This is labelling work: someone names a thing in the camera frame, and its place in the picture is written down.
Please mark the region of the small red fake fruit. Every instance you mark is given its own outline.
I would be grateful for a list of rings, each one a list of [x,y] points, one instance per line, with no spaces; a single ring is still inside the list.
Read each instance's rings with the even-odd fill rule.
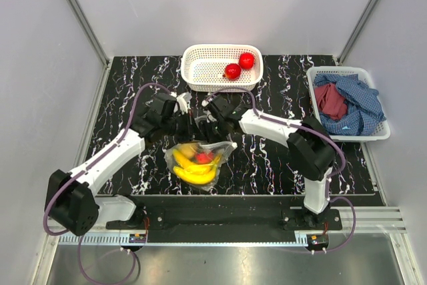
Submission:
[[[209,164],[214,160],[215,156],[212,152],[200,152],[195,155],[197,164]]]

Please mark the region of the polka dot zip top bag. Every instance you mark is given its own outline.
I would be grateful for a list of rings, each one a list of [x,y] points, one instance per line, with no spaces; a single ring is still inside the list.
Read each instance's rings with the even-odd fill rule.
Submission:
[[[199,116],[195,125],[200,135],[191,142],[176,144],[165,152],[168,170],[181,181],[194,188],[210,191],[216,185],[221,166],[230,158],[238,145],[229,137],[210,143],[206,139],[214,138],[213,122],[208,116]]]

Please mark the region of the yellow fake banana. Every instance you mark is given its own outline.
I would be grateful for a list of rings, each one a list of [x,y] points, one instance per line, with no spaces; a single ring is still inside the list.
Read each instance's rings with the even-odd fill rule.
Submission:
[[[195,185],[206,185],[215,180],[221,159],[220,155],[207,164],[194,163],[178,150],[173,150],[172,155],[177,163],[172,172],[181,180]]]

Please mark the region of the red fake tomato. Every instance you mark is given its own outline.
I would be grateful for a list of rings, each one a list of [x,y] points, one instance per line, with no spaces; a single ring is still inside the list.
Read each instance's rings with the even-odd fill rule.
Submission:
[[[228,80],[236,80],[240,77],[241,72],[242,69],[237,63],[231,63],[225,67],[223,77]]]

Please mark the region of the red fake apple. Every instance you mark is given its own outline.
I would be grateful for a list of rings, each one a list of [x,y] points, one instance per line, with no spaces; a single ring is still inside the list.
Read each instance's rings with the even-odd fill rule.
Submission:
[[[255,57],[251,53],[242,53],[239,58],[239,66],[242,69],[251,69],[254,66]]]

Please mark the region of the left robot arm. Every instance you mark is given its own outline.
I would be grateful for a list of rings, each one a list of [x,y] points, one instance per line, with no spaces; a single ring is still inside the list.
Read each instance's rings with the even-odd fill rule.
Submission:
[[[143,224],[144,213],[129,196],[98,198],[106,181],[147,146],[167,136],[192,137],[191,94],[158,93],[151,103],[136,101],[126,127],[92,158],[68,172],[55,171],[50,179],[45,217],[76,236],[96,224],[122,221],[128,228]]]

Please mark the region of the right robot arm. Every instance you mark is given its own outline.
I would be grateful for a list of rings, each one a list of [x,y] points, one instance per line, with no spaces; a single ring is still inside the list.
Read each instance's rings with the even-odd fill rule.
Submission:
[[[203,101],[202,105],[217,136],[256,135],[288,148],[292,168],[304,178],[305,225],[315,230],[326,223],[325,209],[330,201],[327,187],[336,151],[318,120],[266,115],[245,105],[234,106],[218,96],[210,102]]]

